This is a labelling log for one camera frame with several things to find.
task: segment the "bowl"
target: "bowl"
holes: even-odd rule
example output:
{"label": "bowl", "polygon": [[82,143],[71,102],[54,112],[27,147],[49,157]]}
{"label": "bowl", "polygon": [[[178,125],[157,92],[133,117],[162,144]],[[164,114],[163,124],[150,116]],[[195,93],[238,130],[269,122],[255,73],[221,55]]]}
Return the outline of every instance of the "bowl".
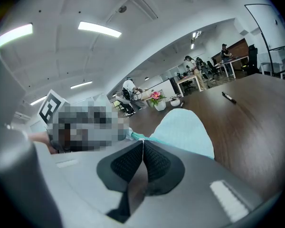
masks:
{"label": "bowl", "polygon": [[175,101],[170,101],[170,102],[171,102],[171,105],[174,107],[178,106],[181,103],[181,101],[179,99],[177,99]]}

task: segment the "pink flower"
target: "pink flower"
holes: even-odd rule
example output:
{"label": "pink flower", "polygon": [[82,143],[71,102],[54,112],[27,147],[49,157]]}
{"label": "pink flower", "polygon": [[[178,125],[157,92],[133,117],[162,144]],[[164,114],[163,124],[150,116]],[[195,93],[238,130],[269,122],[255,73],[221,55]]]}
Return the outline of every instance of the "pink flower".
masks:
{"label": "pink flower", "polygon": [[154,100],[157,100],[157,99],[160,97],[160,95],[161,95],[160,92],[154,91],[153,94],[151,95],[151,97],[152,97]]}

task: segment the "white desk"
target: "white desk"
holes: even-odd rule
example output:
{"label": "white desk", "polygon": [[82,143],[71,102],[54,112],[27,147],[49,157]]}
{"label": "white desk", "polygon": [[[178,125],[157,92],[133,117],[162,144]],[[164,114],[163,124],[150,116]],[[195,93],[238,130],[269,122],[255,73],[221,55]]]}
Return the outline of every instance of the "white desk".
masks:
{"label": "white desk", "polygon": [[244,58],[248,58],[248,59],[249,59],[248,56],[244,56],[244,57],[239,57],[239,58],[236,58],[236,59],[229,60],[229,61],[227,61],[226,63],[224,63],[224,62],[222,61],[222,64],[223,64],[223,66],[224,66],[224,69],[225,69],[225,72],[226,72],[226,76],[227,76],[227,77],[229,77],[229,76],[228,76],[228,73],[227,73],[225,64],[229,64],[229,63],[230,63],[230,65],[231,65],[231,70],[232,70],[232,73],[233,73],[233,77],[236,78],[236,74],[234,73],[232,63],[234,63],[234,62],[236,62],[236,61],[239,61],[239,60],[242,60],[242,59],[244,59]]}
{"label": "white desk", "polygon": [[186,81],[188,81],[188,80],[191,80],[191,79],[195,79],[195,81],[196,81],[196,83],[197,83],[197,85],[198,85],[198,87],[199,87],[199,91],[201,91],[201,89],[200,89],[200,84],[199,84],[199,82],[198,82],[198,78],[197,78],[195,75],[189,75],[189,77],[187,77],[187,78],[182,78],[181,80],[179,80],[178,82],[176,82],[176,83],[177,83],[177,86],[178,86],[178,88],[179,88],[179,90],[180,90],[180,94],[181,94],[182,97],[184,97],[184,94],[182,93],[180,84],[181,84],[181,83],[184,83],[184,82],[186,82]]}
{"label": "white desk", "polygon": [[[280,72],[285,69],[283,61],[285,60],[285,50],[276,50],[276,51],[270,51],[270,56],[272,59],[273,67],[276,65],[279,66]],[[270,67],[270,58],[268,52],[258,53],[257,54],[257,68],[260,68],[262,70],[262,74],[264,73],[264,68],[267,68],[270,72],[270,75],[272,76],[272,71]]]}

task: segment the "chair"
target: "chair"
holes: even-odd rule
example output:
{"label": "chair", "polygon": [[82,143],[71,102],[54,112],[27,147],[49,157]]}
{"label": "chair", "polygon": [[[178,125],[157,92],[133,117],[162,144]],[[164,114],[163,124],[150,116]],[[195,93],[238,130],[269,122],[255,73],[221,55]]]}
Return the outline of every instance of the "chair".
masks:
{"label": "chair", "polygon": [[184,91],[186,91],[186,90],[190,91],[190,88],[195,89],[193,86],[190,86],[192,83],[193,83],[192,80],[188,80],[188,81],[182,83],[181,85],[184,87]]}
{"label": "chair", "polygon": [[218,71],[217,68],[215,68],[210,61],[207,61],[207,65],[209,66],[209,68],[211,69],[211,72],[212,72],[212,77],[214,77],[214,75],[218,75],[218,73],[220,73]]}
{"label": "chair", "polygon": [[[181,76],[180,73],[177,73],[177,77],[179,78],[179,80],[182,79],[182,76]],[[183,86],[184,91],[190,90],[190,88],[194,89],[194,87],[190,86],[192,83],[193,83],[192,80],[188,80],[188,81],[182,83],[181,85]]]}
{"label": "chair", "polygon": [[255,45],[253,44],[249,46],[248,50],[248,65],[242,66],[241,69],[247,72],[247,75],[259,73],[259,70],[257,68],[257,48],[255,48]]}
{"label": "chair", "polygon": [[127,113],[128,116],[131,117],[134,114],[134,109],[129,105],[130,101],[123,99],[118,95],[115,98],[116,100],[119,101],[120,105],[124,108],[124,109],[121,109],[120,111],[123,113]]}

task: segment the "leg of table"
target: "leg of table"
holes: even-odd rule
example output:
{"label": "leg of table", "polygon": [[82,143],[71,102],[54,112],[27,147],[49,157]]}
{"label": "leg of table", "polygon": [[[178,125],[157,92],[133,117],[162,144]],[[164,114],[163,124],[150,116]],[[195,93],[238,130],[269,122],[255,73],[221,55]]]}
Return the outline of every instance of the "leg of table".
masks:
{"label": "leg of table", "polygon": [[262,69],[262,74],[265,74],[263,65],[261,65],[261,69]]}
{"label": "leg of table", "polygon": [[182,97],[184,97],[184,94],[182,93],[182,90],[181,90],[181,87],[180,87],[180,84],[177,84],[177,86],[179,87],[179,90],[180,90],[180,94]]}
{"label": "leg of table", "polygon": [[233,73],[233,77],[236,78],[236,74],[234,73],[232,63],[230,63],[230,67],[231,67],[231,70],[232,70],[232,73]]}
{"label": "leg of table", "polygon": [[201,92],[201,88],[200,88],[200,84],[199,84],[198,78],[196,76],[194,78],[195,78],[196,83],[198,84],[199,91]]}
{"label": "leg of table", "polygon": [[[280,65],[280,72],[282,71],[282,66]],[[283,79],[283,74],[281,74],[281,79]]]}
{"label": "leg of table", "polygon": [[226,72],[226,76],[229,77],[229,76],[228,76],[228,73],[227,73],[227,69],[226,69],[226,67],[225,67],[225,64],[223,64],[223,66],[224,66],[224,69],[225,69],[225,72]]}

